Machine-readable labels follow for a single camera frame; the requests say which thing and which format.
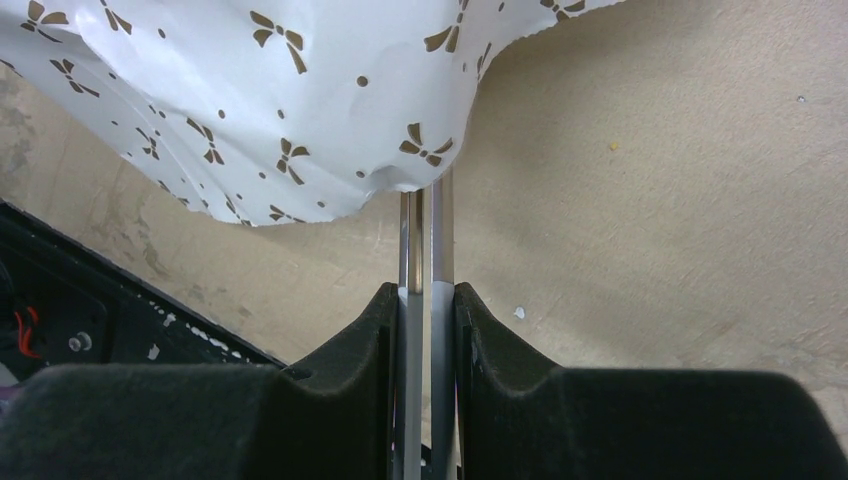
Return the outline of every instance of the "beige floor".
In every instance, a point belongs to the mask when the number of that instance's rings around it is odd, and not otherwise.
[[[628,0],[514,45],[458,164],[458,278],[565,365],[788,373],[845,442],[846,22],[842,0]],[[0,95],[0,195],[283,360],[395,278],[396,195],[215,223],[6,70]]]

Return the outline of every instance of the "black plastic object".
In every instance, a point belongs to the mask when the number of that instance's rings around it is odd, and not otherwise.
[[[775,374],[563,368],[457,285],[463,478],[845,479],[815,402]]]
[[[37,310],[34,350],[17,351],[4,299]],[[0,201],[0,363],[24,380],[45,364],[285,365],[39,220]],[[69,342],[80,333],[90,346]]]
[[[397,289],[273,367],[63,366],[0,422],[0,478],[386,480]]]

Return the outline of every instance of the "crumpled cloth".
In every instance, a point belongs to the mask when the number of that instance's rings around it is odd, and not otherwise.
[[[189,210],[322,222],[435,181],[495,55],[617,1],[4,0],[0,59]]]

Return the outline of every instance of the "tan surface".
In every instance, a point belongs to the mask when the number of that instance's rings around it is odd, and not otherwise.
[[[457,278],[563,364],[778,370],[848,434],[846,22],[841,0],[629,0],[514,45],[459,162]],[[395,195],[215,223],[0,75],[0,195],[281,359],[395,278]]]

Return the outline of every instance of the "concrete floor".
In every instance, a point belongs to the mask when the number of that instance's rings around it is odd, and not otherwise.
[[[628,0],[513,45],[458,162],[457,278],[564,365],[785,372],[848,444],[846,22],[840,0]],[[396,195],[219,224],[8,70],[0,172],[0,196],[285,361],[396,276]]]

